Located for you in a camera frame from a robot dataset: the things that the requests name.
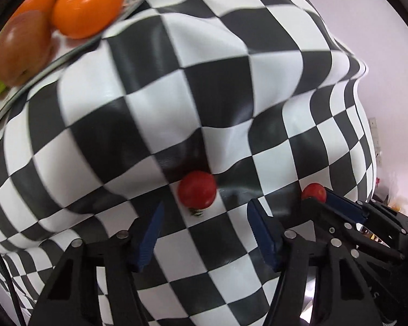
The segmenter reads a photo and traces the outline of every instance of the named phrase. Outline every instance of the bolt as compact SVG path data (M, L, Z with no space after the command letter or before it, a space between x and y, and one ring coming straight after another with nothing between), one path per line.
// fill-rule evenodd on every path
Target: bolt
M82 244L83 244L83 240L82 240L82 239L74 239L74 240L71 242L71 246L72 246L73 248L78 248L79 246L82 246Z
M339 239L336 239L336 238L331 239L331 244L332 244L332 246L335 246L336 248L342 246L342 242Z
M285 235L286 238L289 238L289 239L296 238L296 232L294 232L293 230L286 230L284 232L284 235Z
M120 230L118 233L116 233L116 237L118 239L125 239L128 237L128 232L126 230Z
M352 255L352 257L353 257L354 259L357 259L357 258L360 257L360 253L358 252L357 249L352 249L352 250L351 250L351 255Z

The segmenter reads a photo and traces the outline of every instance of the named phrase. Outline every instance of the orange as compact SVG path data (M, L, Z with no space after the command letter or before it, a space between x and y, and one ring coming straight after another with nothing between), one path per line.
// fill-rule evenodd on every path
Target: orange
M87 38L101 32L118 17L123 1L57 0L52 22L69 38Z
M48 19L50 19L55 2L56 0L25 0L14 12L11 18L14 18L27 11L40 10L46 14Z

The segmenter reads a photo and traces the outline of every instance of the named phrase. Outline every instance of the red tomato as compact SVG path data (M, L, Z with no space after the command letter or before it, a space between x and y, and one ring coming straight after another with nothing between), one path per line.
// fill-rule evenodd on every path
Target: red tomato
M318 183L312 183L310 185L307 185L305 189L302 191L301 199L307 199L308 197L314 197L316 200L319 202L326 202L326 190L325 188L318 184Z
M213 175L194 171L180 181L178 198L187 208L205 209L213 203L216 189Z

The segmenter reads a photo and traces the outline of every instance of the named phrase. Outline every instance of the wall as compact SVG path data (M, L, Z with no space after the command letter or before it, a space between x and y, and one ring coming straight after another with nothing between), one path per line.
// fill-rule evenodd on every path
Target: wall
M367 116L376 117L383 171L395 173L399 194L408 198L408 27L386 0L311 2L369 66L358 94Z

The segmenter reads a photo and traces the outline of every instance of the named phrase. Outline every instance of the cable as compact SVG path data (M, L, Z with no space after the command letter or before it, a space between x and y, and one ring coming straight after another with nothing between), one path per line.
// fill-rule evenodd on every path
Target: cable
M20 308L18 295L16 295L16 291L15 291L15 288L14 288L14 285L11 279L11 275L9 273L8 268L6 267L5 260L3 260L3 257L1 254L0 254L0 267L2 268L3 276L5 277L6 284L8 285L9 293L11 295L12 303L14 305L16 316L18 317L18 321L20 322L21 326L26 326L26 321L24 320L23 312L21 311L21 308Z

